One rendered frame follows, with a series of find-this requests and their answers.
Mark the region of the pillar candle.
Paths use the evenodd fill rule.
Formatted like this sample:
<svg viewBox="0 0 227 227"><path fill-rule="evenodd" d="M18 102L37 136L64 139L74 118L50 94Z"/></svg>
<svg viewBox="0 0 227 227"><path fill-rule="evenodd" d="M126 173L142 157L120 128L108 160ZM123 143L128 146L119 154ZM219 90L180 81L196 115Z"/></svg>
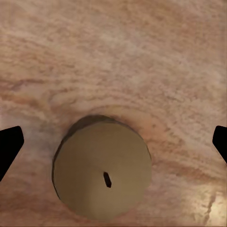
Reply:
<svg viewBox="0 0 227 227"><path fill-rule="evenodd" d="M151 182L152 157L132 127L105 115L74 123L52 159L59 199L76 215L113 220L130 212Z"/></svg>

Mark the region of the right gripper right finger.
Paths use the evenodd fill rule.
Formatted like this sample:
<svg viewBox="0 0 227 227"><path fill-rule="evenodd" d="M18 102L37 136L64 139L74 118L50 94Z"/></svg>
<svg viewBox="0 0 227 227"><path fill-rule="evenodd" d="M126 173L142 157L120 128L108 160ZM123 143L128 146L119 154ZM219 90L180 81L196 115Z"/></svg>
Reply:
<svg viewBox="0 0 227 227"><path fill-rule="evenodd" d="M217 126L212 142L227 163L227 127Z"/></svg>

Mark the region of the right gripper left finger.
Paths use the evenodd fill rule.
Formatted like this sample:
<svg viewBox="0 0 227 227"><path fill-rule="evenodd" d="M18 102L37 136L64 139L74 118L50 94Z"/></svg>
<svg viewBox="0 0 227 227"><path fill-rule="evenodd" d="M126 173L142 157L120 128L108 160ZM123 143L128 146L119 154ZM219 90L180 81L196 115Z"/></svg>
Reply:
<svg viewBox="0 0 227 227"><path fill-rule="evenodd" d="M24 144L20 126L0 131L0 181Z"/></svg>

